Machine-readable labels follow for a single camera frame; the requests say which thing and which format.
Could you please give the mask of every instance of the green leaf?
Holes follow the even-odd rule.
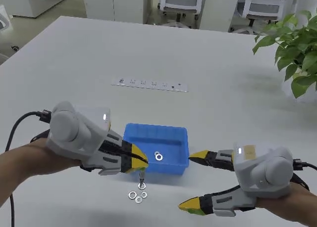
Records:
[[[292,47],[292,46],[288,46],[285,50],[284,50],[284,56],[283,57],[287,57],[287,58],[296,58],[299,54],[301,53],[301,51],[297,48],[297,47]]]
[[[306,54],[303,61],[303,71],[308,70],[316,62],[317,62],[317,51],[312,51]]]
[[[293,61],[292,58],[288,57],[281,57],[281,59],[277,62],[277,68],[278,71],[282,70],[285,68],[287,65],[289,65]]]
[[[316,74],[317,73],[317,63],[315,63],[313,66],[311,66],[308,70],[307,73],[310,74]]]
[[[309,20],[307,28],[317,30],[317,15]]]
[[[254,38],[255,42],[258,41],[258,39],[260,38],[260,36],[261,36],[261,34],[258,34],[258,35]]]
[[[279,57],[285,55],[285,49],[282,46],[279,46],[275,52],[275,63],[277,62]]]
[[[289,14],[287,16],[284,17],[284,20],[283,20],[283,25],[286,23],[286,22],[289,22],[289,20],[294,16],[295,14]]]
[[[299,13],[305,15],[307,17],[307,20],[309,20],[312,17],[312,14],[309,10],[302,10]]]
[[[291,24],[297,26],[297,24],[298,24],[298,19],[297,19],[297,17],[293,16],[292,18],[290,18],[290,19],[288,20],[288,23],[291,23]]]
[[[314,82],[316,82],[316,76],[315,75],[300,76],[300,77],[297,77],[295,80],[296,80],[296,83],[301,86],[310,86]]]
[[[275,26],[277,27],[277,28],[280,28],[280,27],[282,27],[284,24],[283,24],[283,21],[279,21],[279,22],[277,22],[276,24],[275,24]]]
[[[285,82],[290,79],[297,70],[297,65],[291,64],[286,68]]]
[[[276,31],[276,34],[279,37],[281,35],[291,33],[291,32],[293,32],[291,28],[289,28],[288,26],[283,26]]]
[[[276,25],[274,23],[266,25],[263,29],[264,32],[269,31],[271,29],[276,29]]]
[[[266,47],[266,46],[270,46],[272,44],[275,43],[275,38],[273,38],[272,36],[268,35],[268,36],[265,36],[263,39],[261,39],[255,46],[254,48],[252,49],[253,51],[253,54],[255,54],[258,49],[260,47]]]
[[[292,81],[292,84],[291,84],[291,88],[292,88],[292,92],[295,96],[295,98],[298,98],[300,97],[301,95],[305,94],[305,92],[307,91],[308,89],[308,86],[302,86],[302,85],[299,85],[297,83],[297,80],[294,79]]]
[[[292,41],[292,40],[293,40],[293,36],[291,36],[289,34],[282,35],[279,38],[279,41]]]
[[[305,50],[307,49],[309,45],[308,44],[298,44],[297,45],[297,48],[302,51],[302,52],[305,52]]]
[[[312,29],[312,30],[317,30],[317,24],[314,24],[314,23],[308,24],[307,28]]]

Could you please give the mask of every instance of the power strip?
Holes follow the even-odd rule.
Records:
[[[114,78],[112,85],[124,87],[138,87],[175,92],[188,92],[187,85],[180,82],[158,82],[153,80],[140,80],[134,78]]]

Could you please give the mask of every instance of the office chair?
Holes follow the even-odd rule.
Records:
[[[181,14],[186,13],[195,14],[195,20],[198,20],[198,15],[202,10],[203,0],[159,0],[159,9],[166,13],[166,11],[176,11],[176,21],[170,21],[162,26],[190,28],[180,22]]]
[[[0,13],[0,32],[3,30],[6,30],[7,28],[9,28],[10,26],[10,22],[8,21],[7,18],[5,18],[1,13]],[[20,48],[18,46],[11,46],[11,48],[16,52],[18,51]],[[5,62],[6,60],[8,60],[9,57],[1,54],[0,53],[0,60]]]
[[[249,26],[232,31],[233,33],[247,32],[253,35],[255,20],[280,21],[292,10],[293,0],[238,0],[237,13],[242,18],[250,20]]]

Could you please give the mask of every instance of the plant pot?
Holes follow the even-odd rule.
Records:
[[[298,98],[295,98],[291,89],[292,81],[293,81],[293,78],[291,77],[286,82],[282,83],[282,90],[286,94],[287,97],[292,98],[293,100],[297,102],[317,103],[317,91],[315,90],[315,83],[307,89],[305,94],[301,95]]]

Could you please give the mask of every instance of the yellow label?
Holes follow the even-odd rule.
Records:
[[[255,145],[245,145],[243,146],[244,158],[246,160],[256,159],[256,146]]]

